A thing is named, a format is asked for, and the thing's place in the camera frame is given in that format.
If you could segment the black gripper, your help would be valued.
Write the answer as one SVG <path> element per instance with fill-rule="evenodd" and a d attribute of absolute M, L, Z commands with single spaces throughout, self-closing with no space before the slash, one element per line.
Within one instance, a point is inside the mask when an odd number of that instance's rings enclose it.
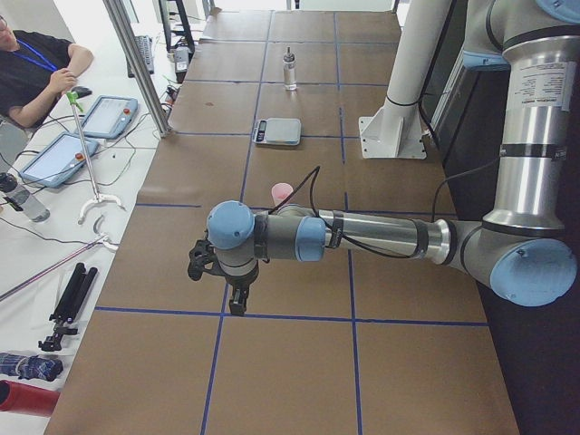
<path fill-rule="evenodd" d="M 226 275 L 227 283 L 232 287 L 229 299 L 229 311 L 234 316 L 244 316 L 247 311 L 247 298 L 250 286 L 257 280 L 258 271 L 252 270 L 244 275 Z"/>

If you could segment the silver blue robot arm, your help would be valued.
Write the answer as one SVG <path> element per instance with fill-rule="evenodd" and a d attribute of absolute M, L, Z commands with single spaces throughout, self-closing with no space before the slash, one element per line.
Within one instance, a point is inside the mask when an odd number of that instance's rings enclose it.
<path fill-rule="evenodd" d="M 289 200 L 255 213 L 230 200 L 209 213 L 189 254 L 188 275 L 222 276 L 230 312 L 243 315 L 262 260 L 320 260 L 359 248 L 428 258 L 472 276 L 509 302 L 540 306 L 564 295 L 577 263 L 556 217 L 566 130 L 579 68 L 576 1 L 471 1 L 464 63 L 510 72 L 493 209 L 480 221 L 376 217 L 303 208 Z"/>

